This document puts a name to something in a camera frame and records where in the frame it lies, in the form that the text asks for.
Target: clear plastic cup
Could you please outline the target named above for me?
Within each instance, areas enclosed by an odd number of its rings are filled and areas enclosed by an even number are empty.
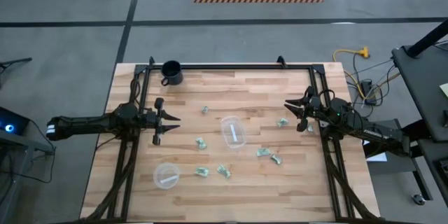
[[[236,150],[246,144],[246,132],[237,116],[228,116],[221,120],[221,133],[231,149]]]
[[[163,190],[173,188],[179,181],[181,175],[179,168],[170,162],[159,164],[154,171],[154,183]]]

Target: wooden table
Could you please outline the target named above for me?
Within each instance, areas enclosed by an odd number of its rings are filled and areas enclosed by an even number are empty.
[[[129,99],[134,66],[117,66],[107,111]],[[325,72],[328,87],[350,100],[342,65],[325,63]],[[180,128],[162,137],[160,146],[151,143],[153,129],[142,132],[128,221],[334,220],[318,125],[310,120],[314,132],[297,132],[295,117],[284,107],[285,99],[303,96],[309,85],[307,71],[187,70],[183,75],[182,84],[168,87],[160,85],[158,71],[150,75],[147,106],[162,97],[165,110],[182,121]],[[207,114],[201,112],[203,106],[209,107]],[[220,121],[225,116],[238,116],[245,126],[247,144],[238,152],[229,150],[221,135]],[[287,118],[289,126],[278,128],[280,118]],[[197,137],[206,141],[206,150],[198,150]],[[99,144],[110,138],[101,135]],[[111,187],[119,145],[118,140],[112,141],[96,152],[81,217],[88,216]],[[256,157],[262,147],[283,158],[283,164]],[[346,137],[342,151],[351,187],[378,216],[361,140]],[[153,182],[153,171],[162,162],[172,162],[181,170],[178,184],[170,190],[158,189]],[[230,179],[218,174],[219,164],[230,169]],[[194,175],[199,166],[209,168],[208,178]],[[339,195],[345,212],[340,190]]]

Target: concrete floor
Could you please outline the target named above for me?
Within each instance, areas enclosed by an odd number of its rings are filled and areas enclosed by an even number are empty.
[[[130,0],[0,0],[0,22],[123,21]],[[446,0],[325,0],[316,5],[205,4],[191,0],[139,0],[135,20],[232,18],[427,18],[448,16]],[[303,24],[225,27],[134,27],[124,62],[289,62],[331,61],[334,50],[369,46],[371,58],[358,69],[390,58],[391,50],[411,44],[436,23]],[[104,110],[122,27],[0,28],[0,61],[33,57],[2,76],[0,106],[34,119],[41,128],[52,116],[97,115]],[[353,71],[352,56],[339,55]],[[391,64],[361,74],[377,80]],[[372,120],[398,118],[402,125],[420,119],[401,78],[391,83]],[[54,223],[78,217],[88,180],[96,136],[57,142],[50,184],[27,181],[14,223]],[[392,221],[444,223],[448,209],[423,160],[419,160],[434,196],[424,206],[411,174],[372,175],[381,216]],[[47,178],[50,162],[36,162],[29,174]]]

